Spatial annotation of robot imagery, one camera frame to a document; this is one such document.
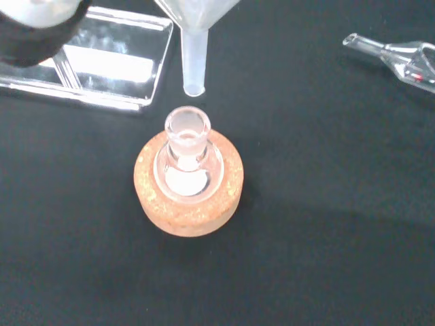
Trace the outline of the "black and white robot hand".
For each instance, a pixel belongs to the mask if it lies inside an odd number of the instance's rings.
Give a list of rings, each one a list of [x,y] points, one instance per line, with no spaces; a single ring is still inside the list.
[[[31,67],[56,55],[77,33],[91,1],[2,1],[1,62]]]

